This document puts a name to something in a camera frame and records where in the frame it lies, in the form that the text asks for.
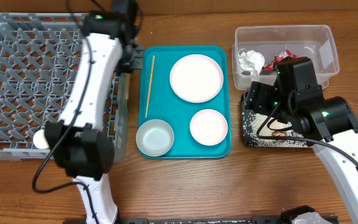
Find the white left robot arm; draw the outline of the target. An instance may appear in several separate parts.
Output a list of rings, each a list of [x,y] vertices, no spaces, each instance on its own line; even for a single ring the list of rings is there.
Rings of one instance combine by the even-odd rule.
[[[119,223],[108,173],[114,162],[125,155],[128,112],[126,100],[117,105],[124,111],[114,117],[116,135],[109,137],[105,117],[110,111],[115,77],[143,68],[144,49],[135,40],[141,25],[136,22],[142,10],[135,0],[113,1],[111,9],[90,11],[80,28],[82,50],[75,83],[66,106],[56,123],[45,125],[44,136],[50,152],[32,181],[37,179],[50,158],[65,170],[71,182],[53,187],[56,191],[71,185],[78,187],[86,210],[86,223]]]

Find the small white bowl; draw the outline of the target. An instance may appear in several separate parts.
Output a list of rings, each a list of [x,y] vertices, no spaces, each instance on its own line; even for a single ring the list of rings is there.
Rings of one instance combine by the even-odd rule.
[[[140,152],[150,157],[166,154],[173,146],[175,135],[172,127],[161,119],[151,119],[142,124],[136,133]]]

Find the white round plate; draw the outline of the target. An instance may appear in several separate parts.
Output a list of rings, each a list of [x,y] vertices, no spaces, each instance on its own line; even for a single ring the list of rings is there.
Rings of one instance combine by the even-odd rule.
[[[221,91],[223,83],[221,67],[206,55],[184,56],[170,71],[172,90],[179,98],[190,103],[212,100]]]

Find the wooden chopstick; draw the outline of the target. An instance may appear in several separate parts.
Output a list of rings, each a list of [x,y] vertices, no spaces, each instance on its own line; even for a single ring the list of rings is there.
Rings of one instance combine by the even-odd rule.
[[[131,79],[131,75],[129,73],[126,74],[126,94],[125,94],[125,99],[128,100],[129,99],[129,92],[130,92],[130,79]]]
[[[146,110],[145,110],[145,119],[147,119],[149,114],[149,104],[150,104],[150,96],[151,96],[151,90],[152,90],[152,80],[154,75],[154,65],[155,65],[155,55],[152,56],[152,64],[150,69],[150,78],[149,78],[149,89],[147,93],[147,103],[146,103]]]

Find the white paper cup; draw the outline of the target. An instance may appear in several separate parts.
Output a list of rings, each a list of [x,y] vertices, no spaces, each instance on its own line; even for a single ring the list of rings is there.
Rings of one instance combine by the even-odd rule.
[[[36,148],[38,149],[49,149],[49,145],[48,145],[48,142],[45,138],[45,134],[44,134],[44,130],[43,129],[40,129],[38,130],[33,138],[33,144],[35,145]]]

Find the white napkin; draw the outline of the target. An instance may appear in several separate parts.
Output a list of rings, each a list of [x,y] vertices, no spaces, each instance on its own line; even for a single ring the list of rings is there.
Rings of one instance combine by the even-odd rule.
[[[239,54],[239,65],[242,75],[260,75],[265,66],[264,56],[254,50]]]

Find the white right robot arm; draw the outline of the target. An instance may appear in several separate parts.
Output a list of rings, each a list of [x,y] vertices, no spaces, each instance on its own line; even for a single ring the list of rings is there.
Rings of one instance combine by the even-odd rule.
[[[358,223],[358,119],[342,97],[325,99],[308,57],[275,62],[273,85],[252,82],[242,109],[266,117],[259,139],[304,142],[330,173],[354,223]]]

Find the white bowl with rice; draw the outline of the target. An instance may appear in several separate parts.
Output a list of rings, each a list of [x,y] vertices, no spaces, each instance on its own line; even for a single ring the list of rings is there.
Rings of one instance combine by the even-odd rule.
[[[190,133],[196,142],[204,146],[215,146],[225,139],[228,123],[216,110],[201,110],[190,121]]]

